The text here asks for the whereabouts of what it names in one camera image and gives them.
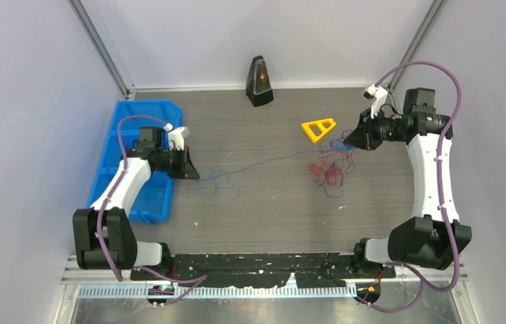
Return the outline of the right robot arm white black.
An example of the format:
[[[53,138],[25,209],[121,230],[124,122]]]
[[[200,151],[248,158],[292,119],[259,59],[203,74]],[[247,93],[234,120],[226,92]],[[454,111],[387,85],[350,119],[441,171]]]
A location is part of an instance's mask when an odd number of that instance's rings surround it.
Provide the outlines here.
[[[462,225],[453,202],[449,155],[452,129],[445,129],[450,116],[437,113],[435,91],[409,89],[402,113],[383,112],[388,93],[369,86],[363,97],[371,107],[359,115],[358,125],[344,144],[373,151],[383,142],[405,144],[413,169],[414,199],[411,217],[383,239],[363,238],[356,243],[351,266],[369,277],[389,263],[407,263],[445,270],[472,239],[472,229]]]

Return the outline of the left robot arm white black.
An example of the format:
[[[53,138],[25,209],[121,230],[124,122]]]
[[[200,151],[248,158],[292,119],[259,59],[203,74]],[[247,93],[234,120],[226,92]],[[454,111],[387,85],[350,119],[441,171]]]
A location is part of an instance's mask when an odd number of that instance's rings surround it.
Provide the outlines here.
[[[170,179],[198,180],[184,140],[186,126],[143,126],[132,148],[124,150],[118,169],[100,197],[72,217],[76,260],[81,269],[133,269],[147,266],[157,279],[168,278],[173,261],[160,243],[141,242],[129,214],[142,187],[155,172]]]

